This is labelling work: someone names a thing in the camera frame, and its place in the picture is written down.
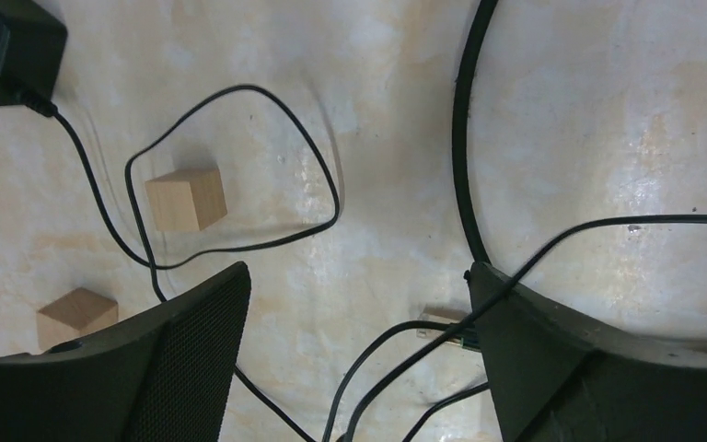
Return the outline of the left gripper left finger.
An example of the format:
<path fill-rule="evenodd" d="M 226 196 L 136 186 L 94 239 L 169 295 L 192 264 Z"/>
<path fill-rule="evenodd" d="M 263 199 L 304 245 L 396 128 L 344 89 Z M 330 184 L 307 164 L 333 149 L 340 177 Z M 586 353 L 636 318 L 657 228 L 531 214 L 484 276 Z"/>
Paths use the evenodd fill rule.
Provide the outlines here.
<path fill-rule="evenodd" d="M 0 357 L 0 441 L 215 441 L 250 293 L 236 262 L 104 330 Z"/>

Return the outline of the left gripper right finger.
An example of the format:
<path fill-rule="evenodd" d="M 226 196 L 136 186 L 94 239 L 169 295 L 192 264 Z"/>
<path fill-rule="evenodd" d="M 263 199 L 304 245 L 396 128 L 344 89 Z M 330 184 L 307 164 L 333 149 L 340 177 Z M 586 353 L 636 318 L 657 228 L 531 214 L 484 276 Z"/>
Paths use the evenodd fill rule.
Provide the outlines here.
<path fill-rule="evenodd" d="M 475 329 L 506 441 L 707 441 L 707 352 L 524 285 Z"/>

